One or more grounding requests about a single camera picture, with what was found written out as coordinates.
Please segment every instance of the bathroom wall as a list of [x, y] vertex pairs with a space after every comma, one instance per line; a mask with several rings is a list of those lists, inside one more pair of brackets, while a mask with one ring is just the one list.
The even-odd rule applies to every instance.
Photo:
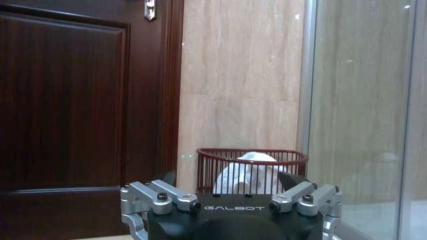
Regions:
[[178, 186], [197, 148], [295, 149], [305, 0], [186, 0]]

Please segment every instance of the black screw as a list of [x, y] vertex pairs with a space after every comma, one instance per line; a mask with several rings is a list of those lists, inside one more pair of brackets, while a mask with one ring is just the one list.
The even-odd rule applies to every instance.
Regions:
[[269, 208], [270, 208], [270, 211], [271, 211], [274, 214], [279, 213], [281, 207], [278, 206], [277, 203], [274, 203], [274, 202], [270, 203]]
[[202, 204], [201, 202], [195, 201], [191, 205], [190, 205], [190, 212], [198, 212], [201, 210]]
[[302, 197], [302, 200], [308, 203], [313, 203], [314, 202], [314, 196], [308, 194]]
[[159, 192], [158, 193], [158, 200], [159, 201], [166, 201], [169, 200], [169, 194], [166, 192]]

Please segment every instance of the white plastic bag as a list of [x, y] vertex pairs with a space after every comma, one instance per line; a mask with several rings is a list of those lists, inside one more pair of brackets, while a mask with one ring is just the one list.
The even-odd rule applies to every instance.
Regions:
[[[239, 160], [277, 162], [266, 153], [249, 152]], [[275, 194], [282, 191], [278, 173], [286, 172], [285, 166], [266, 166], [230, 163], [221, 172], [214, 185], [215, 194]]]

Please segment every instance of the door lock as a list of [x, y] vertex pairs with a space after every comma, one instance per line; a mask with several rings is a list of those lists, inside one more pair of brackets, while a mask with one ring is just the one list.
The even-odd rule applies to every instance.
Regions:
[[157, 0], [145, 0], [145, 17], [150, 22], [157, 19]]

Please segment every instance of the red wire basket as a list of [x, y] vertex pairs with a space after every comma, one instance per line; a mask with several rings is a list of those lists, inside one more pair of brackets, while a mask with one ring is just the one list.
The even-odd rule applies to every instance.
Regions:
[[[306, 177], [309, 157], [294, 150], [201, 148], [197, 152], [202, 194], [277, 194], [285, 192], [279, 172]], [[275, 161], [238, 159], [250, 152]]]

